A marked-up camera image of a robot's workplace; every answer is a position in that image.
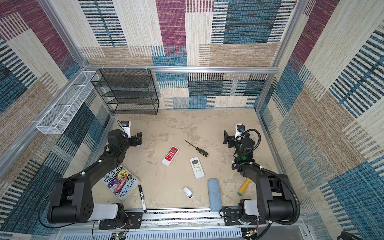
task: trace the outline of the white wire basket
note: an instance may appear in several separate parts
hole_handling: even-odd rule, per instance
[[[98,80],[95,71],[83,71],[58,101],[43,116],[36,128],[43,134],[63,134],[73,117],[91,92],[91,79]]]

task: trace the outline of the screwdriver handle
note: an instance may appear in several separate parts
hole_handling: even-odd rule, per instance
[[[203,149],[197,147],[196,150],[198,150],[198,152],[201,155],[203,155],[204,157],[208,157],[208,153],[206,151],[204,151]]]

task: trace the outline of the robotic arm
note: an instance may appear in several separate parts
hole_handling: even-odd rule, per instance
[[[260,133],[255,129],[244,130],[244,125],[236,124],[236,134],[229,136],[224,131],[224,144],[234,147],[235,160],[232,169],[237,170],[242,176],[252,180],[257,188],[257,200],[241,200],[238,204],[239,221],[243,224],[252,219],[271,220],[283,225],[295,223],[300,215],[300,206],[297,196],[290,184],[288,177],[265,169],[253,159],[253,151],[260,144]],[[258,134],[258,142],[249,138],[249,132]]]
[[[104,148],[97,162],[69,178],[56,180],[48,209],[50,223],[112,219],[115,227],[125,224],[126,215],[122,204],[96,204],[92,198],[92,187],[123,162],[128,148],[141,145],[141,132],[136,137],[131,136],[130,132],[127,134],[126,129],[123,130],[116,129],[108,133],[109,145]]]

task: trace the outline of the screwdriver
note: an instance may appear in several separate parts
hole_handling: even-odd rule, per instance
[[[204,151],[203,149],[196,147],[196,150],[197,150],[201,155],[203,155],[204,157],[208,157],[208,153],[207,153],[206,151]]]

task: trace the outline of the yellow handle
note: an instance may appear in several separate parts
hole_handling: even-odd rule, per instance
[[[247,178],[247,180],[245,181],[245,183],[242,185],[242,187],[240,188],[240,190],[237,192],[237,194],[239,196],[242,196],[245,192],[245,189],[247,188],[248,186],[248,183],[251,181],[251,179]]]

